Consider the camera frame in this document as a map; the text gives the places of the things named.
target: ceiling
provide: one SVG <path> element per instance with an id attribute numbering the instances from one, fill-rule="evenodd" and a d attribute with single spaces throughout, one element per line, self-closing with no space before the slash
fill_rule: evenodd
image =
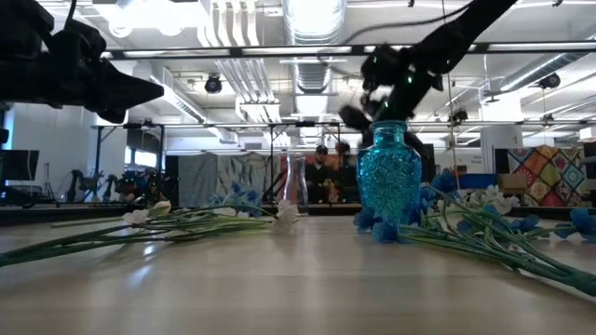
<path id="1" fill-rule="evenodd" d="M 64 20 L 70 1 L 39 0 L 46 6 L 57 20 L 57 29 L 60 29 L 60 22 Z M 467 1 L 446 0 L 445 10 L 453 11 L 461 7 Z M 343 36 L 348 36 L 358 29 L 372 24 L 412 21 L 435 18 L 443 13 L 442 3 L 437 0 L 416 0 L 415 6 L 407 7 L 407 0 L 399 1 L 373 1 L 373 0 L 347 0 L 345 14 L 345 25 Z M 570 1 L 564 0 L 559 7 L 553 7 L 552 0 L 525 0 L 518 1 L 515 8 L 500 18 L 487 31 L 479 41 L 482 42 L 545 42 L 545 41 L 568 41 L 583 40 L 594 34 L 596 30 L 596 1 Z M 108 41 L 110 48 L 165 48 L 165 47 L 202 47 L 196 38 L 196 28 L 187 27 L 175 36 L 165 36 L 158 29 L 135 29 L 125 38 L 113 37 L 109 32 L 109 21 L 99 14 L 91 4 L 90 0 L 79 1 L 75 17 L 84 20 L 88 24 L 98 28 Z M 231 21 L 232 12 L 228 13 L 228 23 Z M 281 13 L 281 0 L 261 0 L 257 2 L 257 34 L 260 43 L 267 46 L 278 46 L 286 44 L 284 19 Z M 381 44 L 388 42 L 392 45 L 416 43 L 432 32 L 438 24 L 417 26 L 414 28 L 386 29 L 373 33 L 366 33 L 357 37 L 353 44 Z M 540 59 L 544 55 L 530 54 L 507 54 L 507 55 L 467 55 L 455 67 L 455 69 L 443 78 L 445 89 L 443 92 L 431 91 L 427 94 L 416 110 L 415 120 L 430 120 L 442 116 L 446 120 L 450 108 L 465 107 L 469 117 L 478 118 L 480 107 L 478 87 L 484 79 L 491 79 L 493 82 L 508 77 L 520 70 L 529 63 Z M 291 80 L 291 69 L 288 65 L 280 64 L 280 59 L 265 59 L 268 80 L 279 100 L 280 116 L 284 120 L 290 120 L 294 108 L 293 85 Z M 338 67 L 353 74 L 359 73 L 359 66 L 363 58 L 353 57 L 342 59 Z M 547 90 L 546 98 L 542 99 L 543 92 L 538 88 L 522 88 L 521 105 L 523 116 L 526 118 L 538 117 L 545 111 L 556 109 L 565 105 L 571 105 L 594 95 L 596 87 L 596 76 L 589 77 L 596 73 L 596 56 L 587 57 L 574 62 L 559 71 L 562 83 L 559 88 Z M 218 67 L 213 60 L 153 60 L 155 68 L 166 67 L 176 78 L 176 89 L 190 100 L 192 104 L 202 109 L 208 122 L 237 123 L 240 120 L 235 111 L 237 96 L 230 87 L 220 94 L 207 94 L 204 81 L 207 74 L 218 73 Z M 575 81 L 588 78 L 580 84 L 566 87 Z M 196 83 L 188 85 L 189 80 Z M 326 120 L 337 119 L 337 111 L 341 106 L 351 103 L 358 104 L 359 96 L 362 94 L 358 80 L 346 80 L 341 75 L 334 77 L 332 95 L 329 97 Z M 449 106 L 449 101 L 468 91 L 468 95 L 474 99 L 459 101 L 456 106 Z M 591 117 L 596 104 L 586 104 L 573 113 L 566 114 L 564 118 L 579 119 Z M 180 123 L 180 115 L 177 109 L 162 100 L 152 101 L 139 106 L 130 112 L 130 117 L 151 117 L 157 122 Z M 568 127 L 566 131 L 575 130 Z M 169 131 L 169 136 L 213 136 L 206 131 Z"/>

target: wooden table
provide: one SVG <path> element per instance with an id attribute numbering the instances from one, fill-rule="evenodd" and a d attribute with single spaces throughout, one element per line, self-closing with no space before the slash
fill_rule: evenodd
<path id="1" fill-rule="evenodd" d="M 290 236 L 137 245 L 0 268 L 0 333 L 596 332 L 596 302 L 572 289 L 452 253 L 375 245 L 347 217 L 299 224 Z M 4 228 L 0 250 L 91 228 Z M 596 245 L 539 247 L 596 272 Z"/>

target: clear glass vase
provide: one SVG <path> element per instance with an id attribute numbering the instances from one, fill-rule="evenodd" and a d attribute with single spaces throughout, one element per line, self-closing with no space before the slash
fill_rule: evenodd
<path id="1" fill-rule="evenodd" d="M 420 197 L 422 162 L 405 144 L 407 125 L 400 121 L 372 124 L 374 145 L 358 154 L 358 185 L 363 209 L 391 224 L 408 224 Z"/>
<path id="2" fill-rule="evenodd" d="M 303 154 L 288 154 L 288 176 L 283 199 L 291 201 L 301 214 L 308 213 L 308 191 L 306 189 L 306 157 Z"/>

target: cable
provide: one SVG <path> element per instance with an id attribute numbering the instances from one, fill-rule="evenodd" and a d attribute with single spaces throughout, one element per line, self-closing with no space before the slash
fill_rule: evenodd
<path id="1" fill-rule="evenodd" d="M 71 7 L 70 9 L 68 9 L 68 16 L 66 17 L 66 22 L 64 23 L 64 26 L 67 26 L 73 20 L 73 16 L 75 15 L 75 9 L 76 0 L 71 0 Z"/>
<path id="2" fill-rule="evenodd" d="M 465 4 L 463 7 L 458 8 L 457 10 L 454 10 L 453 12 L 451 12 L 449 14 L 445 14 L 444 7 L 443 7 L 443 15 L 440 16 L 440 17 L 434 18 L 434 19 L 411 21 L 411 22 L 381 23 L 381 24 L 375 24 L 375 25 L 372 25 L 372 26 L 364 27 L 364 28 L 362 28 L 360 30 L 357 30 L 354 33 L 352 33 L 344 41 L 342 41 L 342 43 L 340 43 L 340 45 L 346 45 L 346 44 L 350 43 L 352 40 L 354 40 L 356 37 L 358 37 L 358 36 L 360 36 L 362 34 L 373 32 L 373 31 L 377 31 L 377 30 L 391 29 L 391 28 L 413 27 L 413 26 L 419 26 L 419 25 L 427 25 L 427 24 L 431 24 L 431 23 L 435 23 L 435 22 L 440 22 L 440 21 L 446 21 L 450 17 L 453 17 L 455 15 L 458 15 L 458 14 L 464 12 L 466 9 L 468 9 L 470 7 L 471 4 L 472 4 L 472 2 L 470 1 L 469 3 Z M 335 72 L 337 74 L 347 75 L 347 76 L 349 76 L 351 78 L 356 78 L 356 79 L 361 79 L 362 78 L 360 75 L 352 74 L 349 71 L 342 70 L 342 69 L 339 69 L 339 68 L 337 68 L 335 66 L 330 65 L 328 62 L 322 60 L 320 56 L 317 56 L 317 59 L 318 59 L 318 61 L 320 61 L 320 63 L 322 65 L 327 66 L 331 71 L 333 71 L 333 72 Z"/>

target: metal pole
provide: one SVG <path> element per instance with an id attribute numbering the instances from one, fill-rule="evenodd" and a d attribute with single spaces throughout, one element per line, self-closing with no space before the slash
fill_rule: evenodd
<path id="1" fill-rule="evenodd" d="M 166 133 L 166 128 L 161 125 L 159 126 L 161 129 L 159 132 L 159 154 L 157 155 L 157 198 L 161 196 L 161 166 L 162 161 L 164 159 L 164 135 Z"/>
<path id="2" fill-rule="evenodd" d="M 103 126 L 97 127 L 97 146 L 95 147 L 95 174 L 94 178 L 100 175 L 100 153 L 102 152 L 102 131 Z M 97 197 L 97 183 L 93 188 L 93 197 Z"/>
<path id="3" fill-rule="evenodd" d="M 271 145 L 270 145 L 270 152 L 269 152 L 269 161 L 270 161 L 269 162 L 269 164 L 270 164 L 269 174 L 271 176 L 271 180 L 269 181 L 269 183 L 271 185 L 273 185 L 273 178 L 274 178 L 274 173 L 273 173 L 273 141 L 275 139 L 273 138 L 273 128 L 274 128 L 274 126 L 271 126 L 271 128 L 270 128 L 271 129 Z M 275 202 L 274 201 L 274 194 L 272 192 L 271 193 L 271 204 L 273 205 L 274 202 Z"/>

